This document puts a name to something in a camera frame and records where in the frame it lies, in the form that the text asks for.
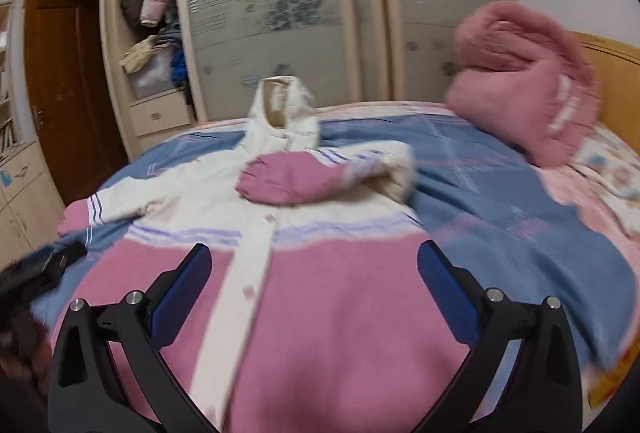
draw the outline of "beige cloth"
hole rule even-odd
[[[154,45],[156,43],[156,36],[151,35],[141,42],[136,43],[129,52],[127,52],[120,64],[124,68],[127,74],[138,72],[143,66],[147,64],[149,58],[154,53]]]

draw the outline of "floral pattern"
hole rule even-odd
[[[640,243],[640,158],[620,137],[599,124],[584,140],[572,168],[600,185],[600,198],[627,236]]]

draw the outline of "wardrobe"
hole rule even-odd
[[[130,159],[197,122],[245,117],[258,81],[296,75],[316,106],[439,102],[457,71],[454,28],[492,0],[177,0],[193,106],[138,100],[119,61],[136,39],[100,0],[111,100]]]

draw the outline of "blue gripper pad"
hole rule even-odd
[[[171,345],[211,274],[209,248],[198,244],[178,267],[178,276],[149,316],[149,336],[160,349]]]
[[[455,279],[448,260],[432,244],[425,241],[418,249],[418,272],[456,341],[472,348],[480,339],[478,311]]]

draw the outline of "wooden door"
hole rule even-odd
[[[97,0],[26,0],[24,69],[42,152],[66,204],[127,162],[104,76]]]

